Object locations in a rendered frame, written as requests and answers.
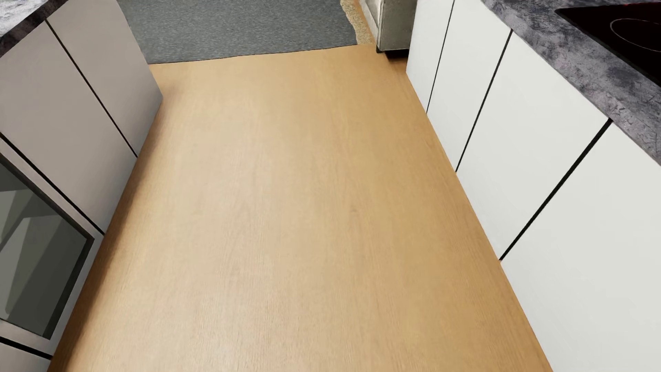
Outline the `white kitchen counter cabinet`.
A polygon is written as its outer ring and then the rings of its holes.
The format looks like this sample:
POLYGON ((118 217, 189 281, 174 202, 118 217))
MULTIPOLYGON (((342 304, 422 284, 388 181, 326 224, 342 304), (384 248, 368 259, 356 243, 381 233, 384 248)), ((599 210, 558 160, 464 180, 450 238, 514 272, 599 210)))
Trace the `white kitchen counter cabinet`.
POLYGON ((480 0, 407 75, 554 372, 661 372, 661 165, 480 0))

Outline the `grey carpet rug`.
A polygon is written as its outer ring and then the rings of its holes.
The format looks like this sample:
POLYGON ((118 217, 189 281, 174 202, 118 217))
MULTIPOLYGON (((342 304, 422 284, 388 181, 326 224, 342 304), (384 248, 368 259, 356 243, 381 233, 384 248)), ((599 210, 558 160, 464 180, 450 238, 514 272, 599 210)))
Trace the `grey carpet rug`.
POLYGON ((340 0, 117 0, 148 64, 357 45, 340 0))

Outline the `beige kitchen island cabinet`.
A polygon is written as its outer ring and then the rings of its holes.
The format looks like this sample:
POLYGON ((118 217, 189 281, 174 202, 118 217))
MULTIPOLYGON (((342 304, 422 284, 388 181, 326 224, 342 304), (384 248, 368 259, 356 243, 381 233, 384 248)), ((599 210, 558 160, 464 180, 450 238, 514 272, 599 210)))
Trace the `beige kitchen island cabinet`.
MULTIPOLYGON (((161 102, 116 0, 69 0, 0 58, 0 136, 104 236, 161 102)), ((0 372, 52 357, 0 338, 0 372)))

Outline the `dark grey stone countertop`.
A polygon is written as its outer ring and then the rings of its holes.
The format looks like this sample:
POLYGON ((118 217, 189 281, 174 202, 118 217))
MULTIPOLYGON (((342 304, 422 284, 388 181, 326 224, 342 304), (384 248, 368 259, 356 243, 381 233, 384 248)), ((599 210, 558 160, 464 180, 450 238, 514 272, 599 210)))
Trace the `dark grey stone countertop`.
POLYGON ((661 87, 555 11, 661 0, 480 0, 661 165, 661 87))

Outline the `built-in oven glass door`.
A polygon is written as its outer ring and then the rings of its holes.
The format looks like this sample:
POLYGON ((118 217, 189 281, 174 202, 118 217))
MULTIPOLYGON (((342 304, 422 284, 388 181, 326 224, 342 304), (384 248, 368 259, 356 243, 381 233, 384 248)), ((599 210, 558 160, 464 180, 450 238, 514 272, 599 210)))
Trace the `built-in oven glass door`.
POLYGON ((0 338, 50 359, 103 237, 0 136, 0 338))

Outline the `black induction cooktop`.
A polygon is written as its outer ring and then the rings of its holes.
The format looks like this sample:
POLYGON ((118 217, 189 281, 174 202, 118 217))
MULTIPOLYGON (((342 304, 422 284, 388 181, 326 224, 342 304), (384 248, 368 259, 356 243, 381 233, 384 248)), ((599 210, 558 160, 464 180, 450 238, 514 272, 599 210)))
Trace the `black induction cooktop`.
POLYGON ((555 13, 661 87, 661 2, 565 7, 555 13))

